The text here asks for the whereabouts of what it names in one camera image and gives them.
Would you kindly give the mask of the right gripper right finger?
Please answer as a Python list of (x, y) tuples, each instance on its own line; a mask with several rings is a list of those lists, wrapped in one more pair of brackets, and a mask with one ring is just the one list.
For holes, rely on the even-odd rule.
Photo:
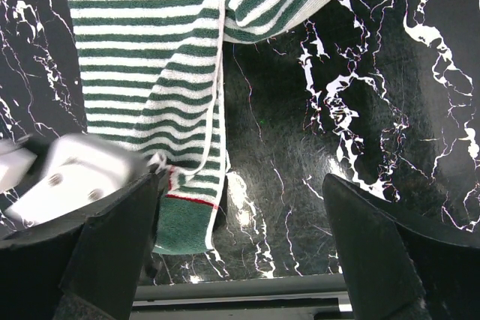
[(333, 174), (322, 192), (356, 319), (479, 318), (479, 234)]

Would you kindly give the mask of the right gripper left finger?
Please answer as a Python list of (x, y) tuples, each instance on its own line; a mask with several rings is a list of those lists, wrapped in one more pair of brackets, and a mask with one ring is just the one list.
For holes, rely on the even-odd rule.
[(128, 319), (150, 250), (159, 177), (145, 175), (113, 194), (1, 240), (1, 318)]

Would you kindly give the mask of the green white striped towel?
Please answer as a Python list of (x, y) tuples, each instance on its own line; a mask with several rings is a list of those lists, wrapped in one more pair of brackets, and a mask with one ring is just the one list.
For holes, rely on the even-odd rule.
[(165, 169), (154, 251), (205, 253), (226, 177), (223, 46), (331, 0), (68, 0), (91, 134)]

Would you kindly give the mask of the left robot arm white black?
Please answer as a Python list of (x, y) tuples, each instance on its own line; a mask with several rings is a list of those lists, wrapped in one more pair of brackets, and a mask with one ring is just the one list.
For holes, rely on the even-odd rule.
[(71, 133), (43, 145), (27, 137), (1, 141), (1, 191), (34, 183), (4, 214), (36, 226), (68, 214), (138, 179), (148, 171), (141, 154), (95, 135)]

